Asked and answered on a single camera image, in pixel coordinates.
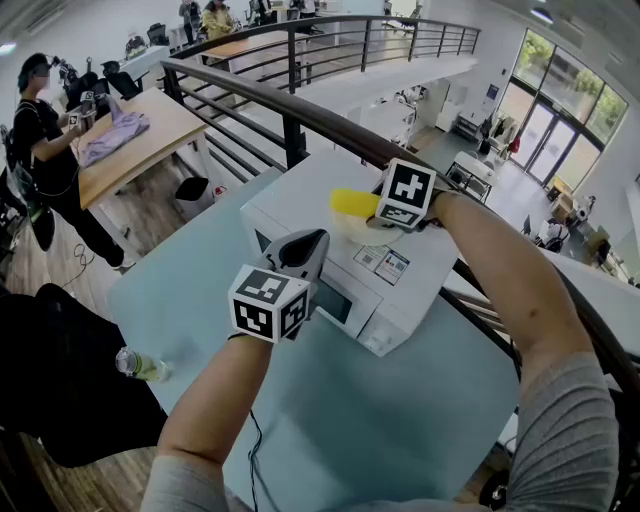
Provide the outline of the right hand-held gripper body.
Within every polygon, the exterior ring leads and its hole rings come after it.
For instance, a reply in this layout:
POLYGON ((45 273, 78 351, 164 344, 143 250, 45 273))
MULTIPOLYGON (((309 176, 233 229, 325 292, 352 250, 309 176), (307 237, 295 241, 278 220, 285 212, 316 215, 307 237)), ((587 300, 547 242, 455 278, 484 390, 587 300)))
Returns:
POLYGON ((376 211, 367 219, 367 226, 415 231, 426 218, 435 181, 435 170, 392 159, 381 183, 376 211))

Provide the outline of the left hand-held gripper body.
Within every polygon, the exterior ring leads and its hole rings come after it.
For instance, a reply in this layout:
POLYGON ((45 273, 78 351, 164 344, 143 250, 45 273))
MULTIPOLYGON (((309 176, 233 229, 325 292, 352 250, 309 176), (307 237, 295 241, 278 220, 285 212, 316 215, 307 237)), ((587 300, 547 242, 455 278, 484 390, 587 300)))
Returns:
POLYGON ((313 282, 243 265, 228 291, 232 328, 273 344, 294 340, 316 289, 313 282))

